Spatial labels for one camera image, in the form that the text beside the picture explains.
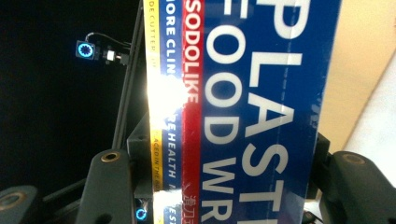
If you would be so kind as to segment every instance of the yellow stripe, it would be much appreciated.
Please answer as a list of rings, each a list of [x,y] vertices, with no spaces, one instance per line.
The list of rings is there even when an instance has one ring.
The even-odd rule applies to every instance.
[[[151,139],[151,167],[154,192],[163,189],[163,131],[161,123],[153,114],[156,97],[155,84],[160,80],[160,10],[159,0],[144,0],[145,12],[145,38],[146,38],[146,61],[148,74],[148,106],[150,110],[150,139]],[[154,197],[154,223],[163,224],[163,208],[159,208]]]

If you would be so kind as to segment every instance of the black background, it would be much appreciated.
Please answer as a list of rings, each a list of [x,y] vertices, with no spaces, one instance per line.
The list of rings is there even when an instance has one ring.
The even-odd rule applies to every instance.
[[[111,148],[117,119],[126,66],[76,58],[76,41],[100,32],[130,42],[138,1],[8,2],[0,3],[0,190],[34,185],[47,195],[87,175],[92,157]],[[147,110],[138,75],[127,133]]]

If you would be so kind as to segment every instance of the plastic food wrap box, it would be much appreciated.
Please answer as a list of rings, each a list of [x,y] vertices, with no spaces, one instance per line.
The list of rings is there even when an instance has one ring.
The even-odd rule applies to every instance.
[[[145,0],[155,223],[301,223],[338,0]]]

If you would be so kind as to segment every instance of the red stripe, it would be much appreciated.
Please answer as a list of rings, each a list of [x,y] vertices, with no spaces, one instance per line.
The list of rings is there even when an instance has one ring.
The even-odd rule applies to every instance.
[[[200,157],[201,157],[201,100],[202,97],[202,75],[204,55],[204,4],[205,0],[187,1],[183,0],[183,81],[189,90],[189,101],[183,109],[183,133],[182,133],[182,188],[183,188],[183,210],[182,223],[199,223],[199,191],[200,191]],[[195,18],[200,18],[200,26],[191,29]],[[189,43],[186,31],[199,31],[199,41],[196,44]],[[194,59],[194,50],[199,50],[199,57]],[[191,86],[191,82],[198,81],[198,91]]]

